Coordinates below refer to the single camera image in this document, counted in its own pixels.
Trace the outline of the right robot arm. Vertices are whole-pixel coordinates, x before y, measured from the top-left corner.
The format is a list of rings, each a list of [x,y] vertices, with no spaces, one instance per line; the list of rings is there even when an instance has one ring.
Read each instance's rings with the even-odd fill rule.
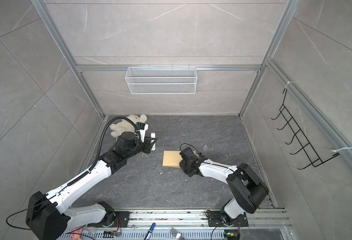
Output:
[[[218,226],[232,226],[246,213],[253,214],[269,195],[269,188],[253,169],[245,163],[230,166],[216,163],[203,153],[192,150],[193,146],[181,150],[180,168],[192,177],[198,175],[223,182],[229,186],[233,199],[229,200],[219,212],[207,211],[206,216]]]

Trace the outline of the white glue stick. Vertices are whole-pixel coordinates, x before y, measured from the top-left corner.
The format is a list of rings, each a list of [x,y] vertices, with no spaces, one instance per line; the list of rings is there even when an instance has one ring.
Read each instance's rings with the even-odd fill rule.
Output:
[[[157,138],[156,138],[156,134],[155,133],[151,133],[151,138],[152,138],[152,140],[151,140],[151,150],[152,151],[155,151],[156,150],[156,141],[157,141]]]

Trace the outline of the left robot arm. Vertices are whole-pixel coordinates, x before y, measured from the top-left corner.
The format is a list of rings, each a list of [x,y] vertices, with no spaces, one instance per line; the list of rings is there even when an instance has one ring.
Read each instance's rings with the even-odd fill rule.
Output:
[[[107,129],[104,129],[92,165],[63,185],[43,194],[38,191],[30,197],[26,212],[25,231],[31,231],[40,240],[56,240],[76,227],[95,225],[110,227],[117,223],[115,210],[105,201],[81,208],[72,204],[99,182],[107,179],[127,164],[128,159],[140,154],[149,154],[157,138],[147,137],[149,126],[145,122],[134,123],[126,117],[115,117],[128,123],[134,130],[122,132],[112,147],[101,153]]]

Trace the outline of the yellow envelope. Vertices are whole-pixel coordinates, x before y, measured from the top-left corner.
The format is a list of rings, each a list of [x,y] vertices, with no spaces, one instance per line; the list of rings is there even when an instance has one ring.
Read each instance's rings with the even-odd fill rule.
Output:
[[[180,168],[179,163],[181,160],[182,157],[180,155],[180,151],[164,151],[164,167]]]

